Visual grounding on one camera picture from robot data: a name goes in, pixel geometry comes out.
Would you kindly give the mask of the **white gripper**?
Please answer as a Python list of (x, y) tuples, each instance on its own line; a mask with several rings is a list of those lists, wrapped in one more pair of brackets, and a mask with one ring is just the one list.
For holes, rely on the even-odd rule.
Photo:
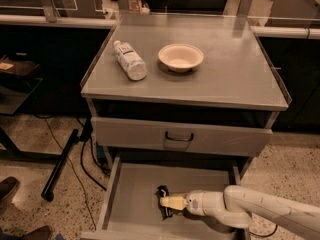
[(183, 210), (185, 207), (189, 213), (204, 216), (203, 197), (205, 192), (195, 190), (185, 193), (175, 193), (160, 198), (160, 205), (174, 210)]

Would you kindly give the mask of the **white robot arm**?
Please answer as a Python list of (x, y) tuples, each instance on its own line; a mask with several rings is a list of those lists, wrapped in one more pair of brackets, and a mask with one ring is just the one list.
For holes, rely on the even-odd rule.
[(190, 214), (212, 217), (223, 225), (245, 229), (252, 223), (251, 213), (304, 238), (320, 239), (320, 208), (293, 200), (229, 185), (222, 192), (193, 190), (172, 193), (164, 185), (158, 187), (159, 205), (164, 219), (172, 211), (186, 209)]

